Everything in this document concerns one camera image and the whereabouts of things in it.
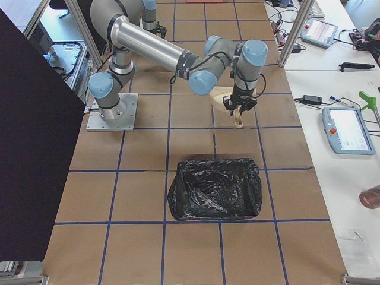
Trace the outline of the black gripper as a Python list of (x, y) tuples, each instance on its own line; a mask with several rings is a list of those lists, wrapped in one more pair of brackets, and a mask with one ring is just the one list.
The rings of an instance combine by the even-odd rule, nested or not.
[(223, 96), (223, 105), (226, 110), (229, 111), (230, 116), (233, 115), (233, 111), (240, 106), (240, 114), (244, 111), (250, 111), (256, 104), (257, 100), (253, 94), (255, 89), (243, 90), (237, 85), (233, 86), (233, 91), (230, 96)]

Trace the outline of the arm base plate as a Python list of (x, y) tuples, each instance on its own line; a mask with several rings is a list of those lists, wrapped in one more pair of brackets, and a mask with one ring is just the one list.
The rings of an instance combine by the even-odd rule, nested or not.
[(119, 93), (119, 103), (102, 109), (94, 100), (87, 121), (87, 131), (133, 131), (138, 106), (138, 93)]

